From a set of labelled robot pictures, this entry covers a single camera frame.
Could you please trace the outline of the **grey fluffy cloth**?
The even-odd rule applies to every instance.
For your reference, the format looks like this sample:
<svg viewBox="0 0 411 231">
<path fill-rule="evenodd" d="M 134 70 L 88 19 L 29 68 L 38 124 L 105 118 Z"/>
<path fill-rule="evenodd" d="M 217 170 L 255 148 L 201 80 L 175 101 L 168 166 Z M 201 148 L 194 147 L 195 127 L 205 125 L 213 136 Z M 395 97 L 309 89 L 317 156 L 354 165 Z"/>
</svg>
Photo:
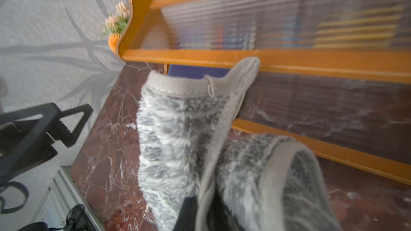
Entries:
<svg viewBox="0 0 411 231">
<path fill-rule="evenodd" d="M 195 231 L 208 231 L 215 195 L 230 231 L 341 230 L 307 146 L 283 135 L 229 138 L 259 68 L 247 57 L 222 78 L 149 74 L 137 113 L 138 182 L 160 231 L 173 231 L 186 197 L 197 199 Z"/>
</svg>

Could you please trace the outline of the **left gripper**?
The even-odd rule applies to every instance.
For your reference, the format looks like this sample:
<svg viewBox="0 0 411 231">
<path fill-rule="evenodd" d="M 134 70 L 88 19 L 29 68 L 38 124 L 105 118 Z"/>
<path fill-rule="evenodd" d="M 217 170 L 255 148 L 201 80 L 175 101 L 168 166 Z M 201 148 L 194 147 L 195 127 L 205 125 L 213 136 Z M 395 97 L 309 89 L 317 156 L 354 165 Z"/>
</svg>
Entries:
<svg viewBox="0 0 411 231">
<path fill-rule="evenodd" d="M 93 113 L 90 105 L 61 111 L 55 103 L 1 114 L 1 183 L 52 159 L 52 146 L 72 147 Z"/>
</svg>

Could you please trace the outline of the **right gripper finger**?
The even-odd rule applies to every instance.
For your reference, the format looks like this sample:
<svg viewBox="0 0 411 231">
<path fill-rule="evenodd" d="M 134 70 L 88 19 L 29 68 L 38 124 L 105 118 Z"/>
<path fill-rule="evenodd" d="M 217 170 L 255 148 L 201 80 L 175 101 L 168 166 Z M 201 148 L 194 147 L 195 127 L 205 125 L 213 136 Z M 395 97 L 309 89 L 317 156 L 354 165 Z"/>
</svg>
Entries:
<svg viewBox="0 0 411 231">
<path fill-rule="evenodd" d="M 195 197 L 186 197 L 173 231 L 194 231 L 197 209 L 197 199 Z M 206 215 L 206 227 L 209 231 L 231 230 L 219 195 L 214 196 Z"/>
</svg>

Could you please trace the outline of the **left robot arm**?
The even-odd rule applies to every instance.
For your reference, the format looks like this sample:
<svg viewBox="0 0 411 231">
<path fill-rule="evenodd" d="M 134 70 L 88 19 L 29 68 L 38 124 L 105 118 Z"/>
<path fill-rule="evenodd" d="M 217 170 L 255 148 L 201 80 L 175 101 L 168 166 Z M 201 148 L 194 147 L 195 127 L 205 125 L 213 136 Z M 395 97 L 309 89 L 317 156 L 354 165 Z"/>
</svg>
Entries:
<svg viewBox="0 0 411 231">
<path fill-rule="evenodd" d="M 79 154 L 92 114 L 89 104 L 61 110 L 55 103 L 1 114 L 1 230 L 35 218 L 57 171 Z"/>
</svg>

